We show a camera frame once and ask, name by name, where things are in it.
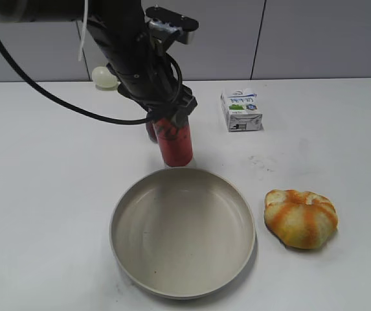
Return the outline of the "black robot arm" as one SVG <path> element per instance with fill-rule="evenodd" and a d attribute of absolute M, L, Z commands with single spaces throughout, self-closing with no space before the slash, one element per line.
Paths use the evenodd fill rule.
<path fill-rule="evenodd" d="M 120 80 L 118 92 L 135 101 L 147 116 L 136 124 L 151 123 L 154 139 L 189 136 L 188 118 L 197 102 L 183 84 L 177 62 L 168 54 L 175 42 L 188 43 L 198 22 L 177 12 L 140 1 L 0 1 L 0 22 L 35 23 L 82 21 Z M 97 115 L 74 106 L 35 83 L 18 66 L 0 40 L 0 53 L 33 89 L 51 101 L 86 117 L 123 124 L 121 119 Z"/>

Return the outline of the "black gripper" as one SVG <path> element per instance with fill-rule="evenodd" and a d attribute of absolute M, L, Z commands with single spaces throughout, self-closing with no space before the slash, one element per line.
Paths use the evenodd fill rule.
<path fill-rule="evenodd" d="M 128 32 L 106 31 L 106 58 L 119 78 L 118 91 L 132 99 L 149 115 L 171 115 L 176 128 L 188 125 L 197 106 L 192 90 L 183 84 L 178 63 L 168 49 L 183 37 L 182 30 Z M 146 123 L 151 142 L 157 142 L 154 120 Z"/>

